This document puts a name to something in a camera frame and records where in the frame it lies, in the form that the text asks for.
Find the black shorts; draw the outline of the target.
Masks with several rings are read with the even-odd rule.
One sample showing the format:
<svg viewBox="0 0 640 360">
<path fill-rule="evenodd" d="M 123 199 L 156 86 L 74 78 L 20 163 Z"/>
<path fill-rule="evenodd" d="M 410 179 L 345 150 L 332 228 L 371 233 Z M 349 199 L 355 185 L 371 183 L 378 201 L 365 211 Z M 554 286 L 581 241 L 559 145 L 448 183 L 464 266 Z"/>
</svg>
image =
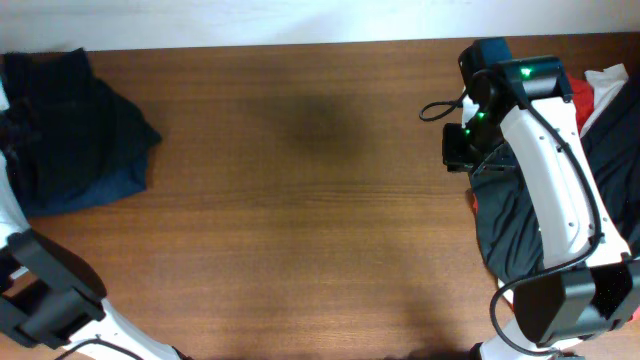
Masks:
<svg viewBox="0 0 640 360">
<path fill-rule="evenodd" d="M 161 135 L 141 110 L 98 78 L 83 49 L 48 59 L 7 53 L 1 116 L 17 197 L 45 200 L 84 189 L 149 155 Z"/>
</svg>

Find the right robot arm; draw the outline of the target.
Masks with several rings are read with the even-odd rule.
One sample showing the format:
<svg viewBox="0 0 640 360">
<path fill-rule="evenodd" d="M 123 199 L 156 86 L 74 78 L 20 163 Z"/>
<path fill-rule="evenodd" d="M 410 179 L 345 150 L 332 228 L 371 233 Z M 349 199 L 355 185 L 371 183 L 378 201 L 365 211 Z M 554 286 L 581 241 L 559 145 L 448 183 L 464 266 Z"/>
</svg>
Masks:
<svg viewBox="0 0 640 360">
<path fill-rule="evenodd" d="M 554 56 L 516 59 L 502 38 L 459 56 L 460 123 L 443 129 L 451 172 L 519 170 L 541 231 L 543 268 L 504 282 L 514 312 L 475 359 L 565 359 L 616 330 L 639 305 L 639 263 L 608 217 L 579 138 L 565 69 Z"/>
</svg>

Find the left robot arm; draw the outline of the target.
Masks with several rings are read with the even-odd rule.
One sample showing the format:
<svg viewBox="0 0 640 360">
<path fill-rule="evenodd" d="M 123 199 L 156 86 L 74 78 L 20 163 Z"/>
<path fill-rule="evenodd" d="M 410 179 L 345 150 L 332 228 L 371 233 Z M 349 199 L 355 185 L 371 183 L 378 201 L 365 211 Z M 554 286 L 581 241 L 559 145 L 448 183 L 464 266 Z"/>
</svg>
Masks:
<svg viewBox="0 0 640 360">
<path fill-rule="evenodd" d="M 92 359 L 182 359 L 132 324 L 95 270 L 35 230 L 29 212 L 131 189 L 159 135 L 105 83 L 28 86 L 1 115 L 1 331 Z"/>
</svg>

